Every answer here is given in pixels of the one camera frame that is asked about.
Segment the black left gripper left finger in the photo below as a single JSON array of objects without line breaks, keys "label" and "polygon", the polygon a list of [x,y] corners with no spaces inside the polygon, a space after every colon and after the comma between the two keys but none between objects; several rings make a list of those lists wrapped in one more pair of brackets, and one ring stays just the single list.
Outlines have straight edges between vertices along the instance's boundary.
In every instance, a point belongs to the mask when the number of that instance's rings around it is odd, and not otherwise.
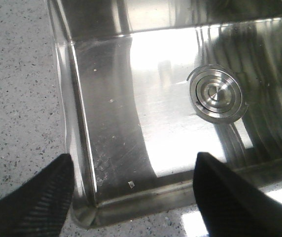
[{"label": "black left gripper left finger", "polygon": [[61,154],[0,199],[0,237],[58,237],[74,191],[74,165]]}]

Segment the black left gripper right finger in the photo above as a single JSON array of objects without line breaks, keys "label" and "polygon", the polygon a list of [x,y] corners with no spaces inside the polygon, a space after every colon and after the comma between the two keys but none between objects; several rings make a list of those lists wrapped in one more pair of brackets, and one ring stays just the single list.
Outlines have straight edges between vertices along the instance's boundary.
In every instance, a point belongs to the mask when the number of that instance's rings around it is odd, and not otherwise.
[{"label": "black left gripper right finger", "polygon": [[199,152],[193,192],[211,237],[282,237],[282,204],[209,153]]}]

